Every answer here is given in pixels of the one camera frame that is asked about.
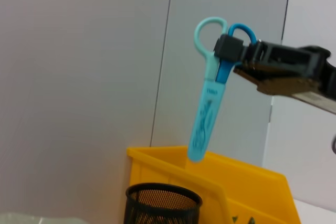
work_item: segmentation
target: blue scissors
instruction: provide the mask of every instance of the blue scissors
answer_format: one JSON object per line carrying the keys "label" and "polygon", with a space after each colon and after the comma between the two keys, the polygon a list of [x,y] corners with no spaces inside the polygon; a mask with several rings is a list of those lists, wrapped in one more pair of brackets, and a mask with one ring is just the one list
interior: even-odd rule
{"label": "blue scissors", "polygon": [[[226,20],[219,17],[209,17],[201,21],[194,32],[194,44],[197,51],[203,55],[206,62],[204,84],[198,110],[190,137],[188,147],[188,158],[194,162],[203,159],[209,144],[209,139],[215,125],[225,86],[233,66],[238,62],[219,61],[213,51],[207,50],[200,42],[200,32],[202,28],[210,23],[217,23],[222,26],[222,34],[227,32]],[[236,29],[241,29],[247,33],[251,43],[256,43],[257,38],[253,31],[244,24],[235,23],[229,30],[228,35],[232,36]]]}

